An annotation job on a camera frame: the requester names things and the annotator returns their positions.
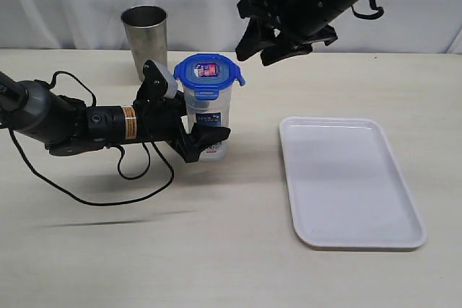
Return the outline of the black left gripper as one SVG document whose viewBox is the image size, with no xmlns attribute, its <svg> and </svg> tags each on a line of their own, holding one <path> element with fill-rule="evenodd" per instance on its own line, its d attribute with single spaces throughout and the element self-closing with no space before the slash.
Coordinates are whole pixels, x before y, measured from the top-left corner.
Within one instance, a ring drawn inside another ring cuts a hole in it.
<svg viewBox="0 0 462 308">
<path fill-rule="evenodd" d="M 188 134 L 182 117 L 186 115 L 184 93 L 177 91 L 174 98 L 158 97 L 148 91 L 143 82 L 133 101 L 136 111 L 138 142 L 168 144 L 186 163 L 199 160 L 200 152 L 226 141 L 231 133 L 227 127 L 206 126 L 194 123 Z"/>
</svg>

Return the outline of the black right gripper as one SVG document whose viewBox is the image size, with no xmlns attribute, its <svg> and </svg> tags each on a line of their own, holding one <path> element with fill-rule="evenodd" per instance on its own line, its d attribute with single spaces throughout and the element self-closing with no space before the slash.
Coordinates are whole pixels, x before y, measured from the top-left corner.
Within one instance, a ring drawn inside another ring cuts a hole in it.
<svg viewBox="0 0 462 308">
<path fill-rule="evenodd" d="M 313 51 L 311 44 L 337 40 L 330 22 L 338 14 L 332 0 L 239 0 L 241 18 L 248 26 L 235 48 L 239 61 L 261 52 L 261 63 L 270 66 Z"/>
</svg>

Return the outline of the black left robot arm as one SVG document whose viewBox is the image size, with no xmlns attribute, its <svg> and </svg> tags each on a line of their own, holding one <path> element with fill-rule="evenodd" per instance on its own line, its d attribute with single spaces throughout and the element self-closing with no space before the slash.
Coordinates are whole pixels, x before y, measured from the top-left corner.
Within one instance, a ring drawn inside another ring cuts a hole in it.
<svg viewBox="0 0 462 308">
<path fill-rule="evenodd" d="M 185 130 L 184 95 L 167 69 L 147 61 L 143 75 L 131 105 L 97 106 L 52 93 L 53 83 L 16 82 L 2 74 L 1 125 L 43 143 L 57 157 L 164 141 L 191 163 L 208 147 L 228 139 L 226 127 L 196 124 Z"/>
</svg>

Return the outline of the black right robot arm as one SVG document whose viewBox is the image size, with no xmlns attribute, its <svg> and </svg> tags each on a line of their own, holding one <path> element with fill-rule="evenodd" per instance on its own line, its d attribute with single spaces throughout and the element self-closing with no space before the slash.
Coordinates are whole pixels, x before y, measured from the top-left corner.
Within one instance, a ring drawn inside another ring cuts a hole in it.
<svg viewBox="0 0 462 308">
<path fill-rule="evenodd" d="M 245 61 L 259 53 L 269 66 L 286 58 L 307 55 L 313 43 L 330 45 L 338 38 L 330 23 L 359 0 L 240 0 L 237 10 L 249 23 L 235 53 Z M 369 0 L 372 14 L 354 12 L 359 19 L 374 20 L 384 9 Z"/>
</svg>

